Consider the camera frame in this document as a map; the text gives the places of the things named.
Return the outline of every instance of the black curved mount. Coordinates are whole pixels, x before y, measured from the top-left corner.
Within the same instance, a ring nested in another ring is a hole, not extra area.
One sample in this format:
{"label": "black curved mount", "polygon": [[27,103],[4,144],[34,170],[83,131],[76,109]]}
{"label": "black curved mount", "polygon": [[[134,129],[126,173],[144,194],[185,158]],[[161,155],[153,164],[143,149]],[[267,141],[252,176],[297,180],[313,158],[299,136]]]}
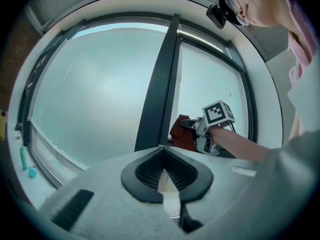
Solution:
{"label": "black curved mount", "polygon": [[163,195],[158,192],[158,185],[164,169],[179,190],[181,204],[201,199],[214,179],[203,163],[173,149],[159,147],[128,164],[121,172],[121,182],[137,200],[162,203]]}

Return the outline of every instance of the window frame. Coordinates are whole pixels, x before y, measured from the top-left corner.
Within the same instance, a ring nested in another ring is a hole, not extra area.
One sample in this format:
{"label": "window frame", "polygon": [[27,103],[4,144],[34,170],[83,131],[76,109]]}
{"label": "window frame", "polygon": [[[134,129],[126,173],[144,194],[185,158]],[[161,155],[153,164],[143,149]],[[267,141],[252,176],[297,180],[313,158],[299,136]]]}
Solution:
{"label": "window frame", "polygon": [[[149,82],[134,151],[153,148],[157,147],[158,145],[169,145],[168,132],[176,87],[180,44],[182,42],[208,52],[217,58],[217,60],[224,63],[226,67],[230,67],[231,69],[239,72],[243,83],[243,86],[240,86],[240,88],[244,90],[247,103],[247,137],[249,140],[257,142],[257,108],[253,88],[246,68],[231,41],[226,41],[210,30],[193,22],[181,19],[178,14],[175,14],[174,16],[152,12],[121,12],[108,14],[90,20],[82,20],[66,31],[60,32],[47,45],[40,55],[26,82],[21,98],[17,123],[22,123],[21,136],[23,138],[23,145],[29,149],[31,156],[38,165],[39,169],[46,176],[49,182],[51,182],[51,184],[56,188],[64,185],[66,183],[65,180],[58,178],[52,168],[50,169],[46,165],[44,160],[41,158],[41,154],[38,154],[37,149],[33,147],[32,142],[32,131],[34,126],[31,122],[31,115],[41,80],[55,55],[57,55],[63,45],[80,30],[93,28],[106,23],[133,22],[133,20],[134,22],[153,23],[158,25],[162,25],[161,23],[169,24],[168,31],[161,45],[158,58],[154,65],[151,80]],[[214,42],[214,45],[219,44],[220,48],[223,48],[223,52],[220,52],[205,42],[178,32],[179,28],[182,31],[192,30],[193,32],[191,34],[203,38],[207,42]],[[164,72],[166,76],[162,78],[162,81],[159,83],[157,76],[159,76],[159,74],[163,74]],[[155,97],[159,97],[159,91],[161,91],[162,94],[160,101],[158,100],[160,104],[157,104],[157,106],[161,109],[159,109],[157,116],[155,116],[150,108],[156,104]],[[76,167],[76,170],[83,170],[83,168],[79,168],[75,164],[74,166]]]}

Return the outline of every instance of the window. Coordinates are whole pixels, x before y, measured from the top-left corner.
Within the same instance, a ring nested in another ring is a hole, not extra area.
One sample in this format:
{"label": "window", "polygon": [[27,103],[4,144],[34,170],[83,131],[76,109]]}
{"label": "window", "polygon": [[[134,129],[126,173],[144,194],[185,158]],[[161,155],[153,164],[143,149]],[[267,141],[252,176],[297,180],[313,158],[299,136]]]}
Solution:
{"label": "window", "polygon": [[218,100],[230,106],[236,132],[249,136],[246,76],[227,46],[179,24],[177,14],[93,20],[48,47],[26,83],[19,122],[56,187],[101,161],[168,144],[179,114],[202,117]]}

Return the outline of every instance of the pink shirt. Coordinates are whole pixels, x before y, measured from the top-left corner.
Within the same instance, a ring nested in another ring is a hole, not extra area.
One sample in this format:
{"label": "pink shirt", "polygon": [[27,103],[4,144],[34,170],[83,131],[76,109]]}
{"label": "pink shirt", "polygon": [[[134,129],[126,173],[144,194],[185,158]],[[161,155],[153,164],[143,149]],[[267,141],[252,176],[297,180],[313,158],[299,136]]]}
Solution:
{"label": "pink shirt", "polygon": [[[319,36],[317,35],[314,26],[296,0],[285,1],[289,7],[289,11],[294,23],[305,38],[310,54],[312,58],[314,58],[320,44]],[[308,60],[303,48],[290,31],[288,34],[288,51],[291,51],[296,57],[295,66],[289,71],[289,78],[291,86],[293,87],[308,68],[310,61]],[[303,134],[303,132],[304,127],[302,121],[299,120],[299,135]]]}

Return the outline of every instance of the glasses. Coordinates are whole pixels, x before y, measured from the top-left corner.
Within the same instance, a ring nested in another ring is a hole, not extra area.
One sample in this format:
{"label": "glasses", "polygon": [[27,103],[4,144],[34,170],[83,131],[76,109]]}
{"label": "glasses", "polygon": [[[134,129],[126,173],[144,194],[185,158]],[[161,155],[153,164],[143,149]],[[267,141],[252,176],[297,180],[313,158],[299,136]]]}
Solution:
{"label": "glasses", "polygon": [[236,19],[242,26],[249,26],[249,22],[246,18],[240,17],[238,12],[240,11],[240,4],[236,0],[224,0],[226,5],[236,14]]}

